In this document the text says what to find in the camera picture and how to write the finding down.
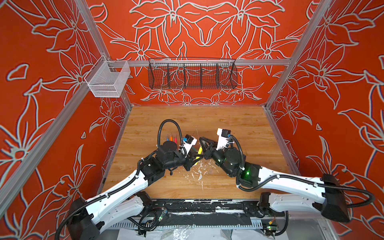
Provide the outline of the yellow highlighter pen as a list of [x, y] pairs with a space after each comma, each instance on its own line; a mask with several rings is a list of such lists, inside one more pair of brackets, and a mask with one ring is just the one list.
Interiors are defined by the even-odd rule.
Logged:
[[203, 153], [203, 148], [200, 147], [199, 150], [198, 150], [198, 155], [196, 156], [196, 160], [201, 158], [202, 153]]

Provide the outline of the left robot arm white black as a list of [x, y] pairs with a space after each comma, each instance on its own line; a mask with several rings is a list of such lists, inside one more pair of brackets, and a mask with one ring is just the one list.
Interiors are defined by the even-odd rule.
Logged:
[[196, 143], [194, 138], [183, 138], [181, 145], [166, 141], [140, 159], [137, 169], [115, 186], [86, 201], [75, 200], [57, 227], [55, 239], [59, 240], [67, 228], [73, 240], [95, 240], [115, 223], [141, 214], [151, 202], [143, 190], [164, 177], [167, 170], [190, 170], [196, 162], [196, 154], [191, 152]]

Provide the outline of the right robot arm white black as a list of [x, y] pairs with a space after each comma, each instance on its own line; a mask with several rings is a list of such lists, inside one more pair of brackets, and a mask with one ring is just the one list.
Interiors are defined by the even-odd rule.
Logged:
[[341, 186], [336, 178], [323, 174], [321, 178], [301, 177], [277, 172], [246, 161], [235, 136], [213, 141], [199, 139], [205, 159], [213, 159], [236, 186], [244, 192], [271, 189], [284, 195], [262, 193], [259, 207], [272, 212], [301, 211], [320, 213], [324, 218], [340, 223], [351, 220], [349, 209], [370, 205], [375, 196], [363, 189]]

